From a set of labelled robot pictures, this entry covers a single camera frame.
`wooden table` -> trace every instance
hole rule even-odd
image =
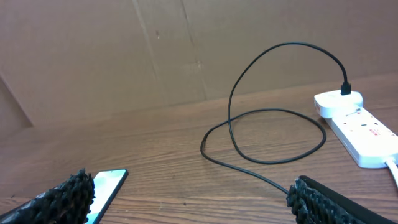
[[[398,131],[398,75],[352,79],[366,108]],[[207,153],[262,174],[285,188],[307,175],[355,202],[398,222],[398,191],[387,169],[361,169],[313,107],[317,93],[339,82],[237,96],[233,114],[280,107],[309,115],[326,128],[326,144],[288,164],[249,162],[233,149],[228,127],[214,131]],[[226,119],[228,99],[119,114],[113,119],[30,128],[0,143],[0,212],[63,182],[85,167],[126,168],[130,175],[102,223],[295,223],[285,195],[269,184],[204,159],[199,146],[213,125]],[[281,159],[309,150],[321,140],[308,121],[281,112],[246,116],[233,124],[247,155]]]

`cardboard wall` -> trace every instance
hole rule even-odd
[[[2,1],[0,69],[34,125],[106,119],[228,96],[253,58],[285,41],[324,47],[349,77],[396,71],[397,10],[395,0]],[[237,93],[341,79],[326,55],[282,47]]]
[[[0,141],[29,126],[26,115],[0,78]]]

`white plug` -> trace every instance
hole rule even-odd
[[[362,168],[390,167],[398,162],[398,137],[363,108],[360,93],[340,90],[318,94],[315,108]],[[398,185],[398,174],[394,174]]]

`white power strip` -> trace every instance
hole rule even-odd
[[[398,136],[363,108],[360,93],[315,95],[315,107],[362,168],[389,167],[398,186]]]

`phone screen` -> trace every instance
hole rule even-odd
[[[99,172],[94,178],[94,202],[87,214],[88,224],[99,223],[105,210],[113,200],[127,177],[127,170],[110,170]]]

